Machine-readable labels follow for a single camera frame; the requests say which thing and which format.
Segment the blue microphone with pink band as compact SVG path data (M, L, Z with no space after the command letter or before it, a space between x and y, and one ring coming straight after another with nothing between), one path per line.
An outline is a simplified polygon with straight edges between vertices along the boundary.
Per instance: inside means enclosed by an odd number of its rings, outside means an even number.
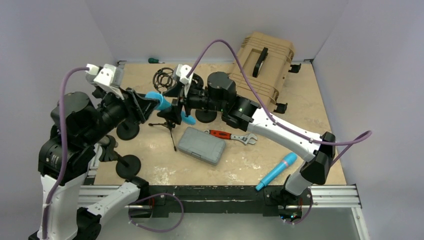
M278 175L293 165L297 158L298 156L294 152L290 152L284 156L282 160L259 181L259 183L255 186L255 190L260 191L264 187L268 186L269 183L271 183Z

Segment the grey plastic case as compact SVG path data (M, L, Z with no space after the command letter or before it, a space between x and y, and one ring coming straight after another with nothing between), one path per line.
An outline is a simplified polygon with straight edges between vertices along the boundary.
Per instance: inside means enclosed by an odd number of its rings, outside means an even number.
M216 166L226 148L223 139L193 127L187 127L177 144L177 149L195 159Z

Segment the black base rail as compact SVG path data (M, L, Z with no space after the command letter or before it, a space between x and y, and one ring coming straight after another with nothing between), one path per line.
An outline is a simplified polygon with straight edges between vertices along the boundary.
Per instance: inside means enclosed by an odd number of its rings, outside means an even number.
M254 185L151 185L153 199L129 205L133 218L167 218L170 214L259 214L298 220L313 205L312 193L283 192L281 185L256 191Z

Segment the tan plastic tool case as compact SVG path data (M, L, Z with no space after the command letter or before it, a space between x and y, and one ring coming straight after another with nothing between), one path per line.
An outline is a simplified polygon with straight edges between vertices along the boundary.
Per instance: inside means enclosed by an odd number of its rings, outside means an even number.
M253 32L237 53L248 81L270 112L284 114L287 103L278 103L288 73L297 74L300 64L292 64L296 49L286 39Z

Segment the black mic stand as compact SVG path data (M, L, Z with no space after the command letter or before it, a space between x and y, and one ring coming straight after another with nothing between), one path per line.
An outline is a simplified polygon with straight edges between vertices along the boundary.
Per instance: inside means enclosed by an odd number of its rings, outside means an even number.
M106 135L98 142L102 149L100 162L116 161L115 171L122 179L131 180L141 170L140 159L132 154L121 156L115 148L118 146L116 139L111 135Z
M119 139L128 141L134 139L140 131L138 124L132 123L130 121L123 121L116 127L116 134Z

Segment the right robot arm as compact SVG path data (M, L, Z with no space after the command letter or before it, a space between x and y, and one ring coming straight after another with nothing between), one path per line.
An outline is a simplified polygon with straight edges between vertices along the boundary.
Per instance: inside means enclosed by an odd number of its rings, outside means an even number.
M237 94L236 83L225 72L211 73L205 87L182 76L174 77L178 82L158 95L158 116L179 125L191 110L220 112L228 126L266 137L294 152L304 164L287 178L280 191L288 204L298 200L309 186L326 183L335 158L334 134L307 131L278 118L259 101Z

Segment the black mic stand front left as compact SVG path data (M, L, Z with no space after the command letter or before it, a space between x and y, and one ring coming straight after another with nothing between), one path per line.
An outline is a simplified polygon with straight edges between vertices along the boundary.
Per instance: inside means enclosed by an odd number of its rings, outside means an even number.
M116 139L111 135L106 135L98 142L102 149L100 162L116 161L115 171L122 179L131 180L141 170L140 159L132 154L121 156L115 148L118 146Z

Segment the green-handled screwdriver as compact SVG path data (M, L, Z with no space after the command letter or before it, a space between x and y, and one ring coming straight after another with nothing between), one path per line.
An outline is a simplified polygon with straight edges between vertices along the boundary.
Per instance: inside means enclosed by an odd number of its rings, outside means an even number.
M148 58L147 61L148 61L149 64L164 64L163 61L160 61L159 59L156 59L156 58L153 58L153 57Z

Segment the black tripod shock mount stand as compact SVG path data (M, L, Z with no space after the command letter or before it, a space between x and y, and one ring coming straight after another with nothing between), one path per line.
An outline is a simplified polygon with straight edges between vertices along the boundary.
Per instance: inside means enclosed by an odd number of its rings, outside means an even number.
M162 67L157 70L152 77L152 84L155 89L147 94L148 98L159 100L158 106L155 108L158 111L158 116L165 119L164 123L149 123L148 125L163 126L169 130L172 140L173 150L176 152L177 147L173 137L172 130L176 127L176 123L181 117L177 117L178 104L172 103L167 98L176 99L183 91L183 84L180 83L179 77L174 75L174 70L170 67Z

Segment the black round-base shock mount stand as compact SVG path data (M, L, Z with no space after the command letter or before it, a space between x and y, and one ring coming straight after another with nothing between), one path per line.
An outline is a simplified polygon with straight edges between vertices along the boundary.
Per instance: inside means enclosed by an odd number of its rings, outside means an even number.
M193 74L192 79L194 80L194 89L196 90L203 90L204 81L203 79L196 73ZM217 112L216 111L208 111L208 110L199 110L197 109L195 111L195 117L197 120L199 120L201 123L211 123L217 118Z

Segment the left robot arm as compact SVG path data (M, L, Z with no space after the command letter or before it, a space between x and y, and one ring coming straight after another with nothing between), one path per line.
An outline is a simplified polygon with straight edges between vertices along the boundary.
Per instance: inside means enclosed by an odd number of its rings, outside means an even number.
M149 183L138 177L141 161L134 155L119 155L107 147L106 156L117 161L124 183L113 193L88 207L78 205L79 193L103 138L113 145L110 131L125 120L143 124L159 104L133 89L123 97L95 91L101 99L95 107L80 91L64 94L51 112L54 125L50 139L41 147L38 171L43 187L42 219L32 240L94 240L102 227L124 206L142 205L149 199Z

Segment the red-handled adjustable wrench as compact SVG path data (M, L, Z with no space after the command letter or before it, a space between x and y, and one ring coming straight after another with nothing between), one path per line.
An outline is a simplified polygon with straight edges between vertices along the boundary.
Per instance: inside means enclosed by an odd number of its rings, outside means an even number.
M212 130L212 129L207 129L207 130L204 130L203 132L219 139L239 141L243 143L244 145L248 145L248 144L254 145L258 140L257 136L254 135L253 133L248 133L246 135L235 135L229 132L220 131L220 130Z

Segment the black mic stand rear left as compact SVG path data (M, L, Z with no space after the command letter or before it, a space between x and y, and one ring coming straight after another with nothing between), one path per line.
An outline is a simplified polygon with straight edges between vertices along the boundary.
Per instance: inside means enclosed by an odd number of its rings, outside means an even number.
M132 123L130 121L123 121L116 127L116 134L119 139L128 141L134 139L140 131L138 124Z

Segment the black microphone silver grille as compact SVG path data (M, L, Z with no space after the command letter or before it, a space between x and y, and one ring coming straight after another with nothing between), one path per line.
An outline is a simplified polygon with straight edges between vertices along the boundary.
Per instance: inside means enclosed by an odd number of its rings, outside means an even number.
M104 97L104 91L94 82L96 75L85 74L86 81L95 87L95 90L92 92L92 96L96 99L102 99Z

